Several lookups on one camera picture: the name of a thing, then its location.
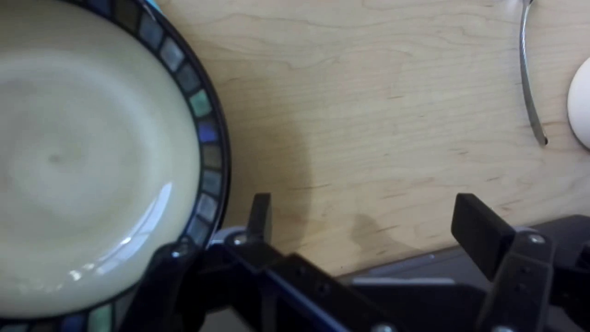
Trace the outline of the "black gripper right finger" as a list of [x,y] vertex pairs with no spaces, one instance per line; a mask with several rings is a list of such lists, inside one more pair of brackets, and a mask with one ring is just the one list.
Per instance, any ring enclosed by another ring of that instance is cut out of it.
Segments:
[[553,284],[554,242],[516,231],[473,194],[457,194],[451,235],[490,281],[479,332],[542,332]]

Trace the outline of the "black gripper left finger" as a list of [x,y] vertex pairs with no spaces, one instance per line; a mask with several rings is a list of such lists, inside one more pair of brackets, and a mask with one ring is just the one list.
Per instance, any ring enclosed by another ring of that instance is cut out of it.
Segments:
[[270,244],[270,196],[256,194],[243,231],[226,240],[248,319],[261,332],[394,332],[394,321],[300,255]]

